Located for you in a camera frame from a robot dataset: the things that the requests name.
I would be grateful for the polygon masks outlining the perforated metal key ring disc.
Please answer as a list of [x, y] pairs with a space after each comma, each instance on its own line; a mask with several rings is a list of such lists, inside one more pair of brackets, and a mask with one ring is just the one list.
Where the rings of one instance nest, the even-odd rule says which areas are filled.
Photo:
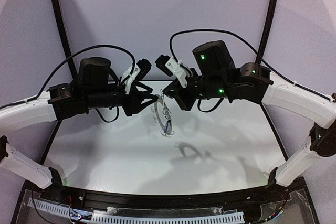
[[[156, 94], [159, 98], [158, 100], [153, 104], [151, 107], [152, 113], [154, 113], [154, 122], [160, 127], [160, 134], [164, 137], [172, 137], [174, 135], [173, 130], [173, 120], [172, 120], [172, 113], [168, 106], [165, 103], [165, 95], [163, 94], [163, 91], [160, 91], [160, 94]], [[172, 132], [171, 134], [164, 134], [163, 128], [167, 122], [167, 120], [172, 121]]]

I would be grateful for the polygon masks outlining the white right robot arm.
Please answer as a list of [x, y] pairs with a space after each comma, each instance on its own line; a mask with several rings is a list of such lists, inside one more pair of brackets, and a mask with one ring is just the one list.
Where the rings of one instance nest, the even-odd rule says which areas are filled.
[[237, 68], [221, 40], [196, 47], [193, 55], [198, 70], [186, 67], [173, 56], [161, 55], [155, 62], [166, 75], [174, 76], [163, 93], [174, 99], [181, 110], [189, 111], [194, 103], [213, 98], [247, 100], [277, 106], [313, 122], [303, 145], [271, 171], [269, 187], [288, 187], [320, 158], [335, 154], [334, 95], [318, 95], [254, 62]]

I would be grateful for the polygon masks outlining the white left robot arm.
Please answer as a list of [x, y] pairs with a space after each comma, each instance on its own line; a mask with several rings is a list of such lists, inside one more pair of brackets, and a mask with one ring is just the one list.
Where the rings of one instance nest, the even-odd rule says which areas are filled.
[[140, 113], [157, 101], [152, 88], [141, 83], [151, 63], [141, 59], [121, 78], [110, 60], [91, 57], [81, 60], [78, 76], [71, 83], [50, 87], [37, 98], [1, 109], [1, 167], [34, 183], [41, 189], [62, 188], [59, 172], [40, 165], [12, 147], [6, 134], [25, 127], [60, 121], [91, 109], [122, 108], [126, 116]]

